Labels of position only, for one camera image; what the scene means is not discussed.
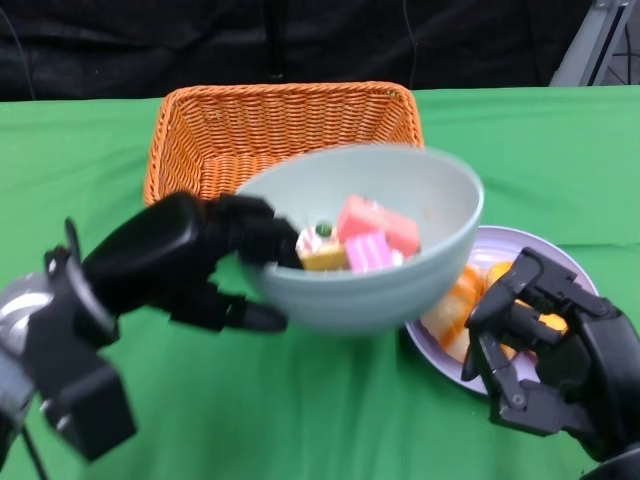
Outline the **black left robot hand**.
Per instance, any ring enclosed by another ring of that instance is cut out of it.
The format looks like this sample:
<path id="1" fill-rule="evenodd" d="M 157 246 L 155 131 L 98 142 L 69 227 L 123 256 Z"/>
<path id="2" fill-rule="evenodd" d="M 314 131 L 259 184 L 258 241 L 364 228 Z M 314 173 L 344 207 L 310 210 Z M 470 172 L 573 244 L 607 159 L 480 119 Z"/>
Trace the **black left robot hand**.
<path id="1" fill-rule="evenodd" d="M 82 270 L 116 316 L 151 306 L 173 321 L 216 332 L 279 333 L 287 327 L 283 313 L 224 293 L 209 278 L 230 254 L 256 267 L 299 269 L 297 239 L 291 224 L 260 198 L 203 200 L 177 192 L 113 231 L 83 260 Z"/>

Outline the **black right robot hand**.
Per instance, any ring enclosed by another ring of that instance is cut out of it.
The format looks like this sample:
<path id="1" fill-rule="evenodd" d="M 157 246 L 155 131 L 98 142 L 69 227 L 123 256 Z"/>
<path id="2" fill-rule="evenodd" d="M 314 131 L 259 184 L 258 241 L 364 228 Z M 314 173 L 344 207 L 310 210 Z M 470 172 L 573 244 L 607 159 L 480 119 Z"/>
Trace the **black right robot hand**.
<path id="1" fill-rule="evenodd" d="M 466 321 L 461 378 L 482 379 L 492 423 L 566 432 L 606 462 L 639 448 L 639 335 L 576 277 L 523 248 Z"/>

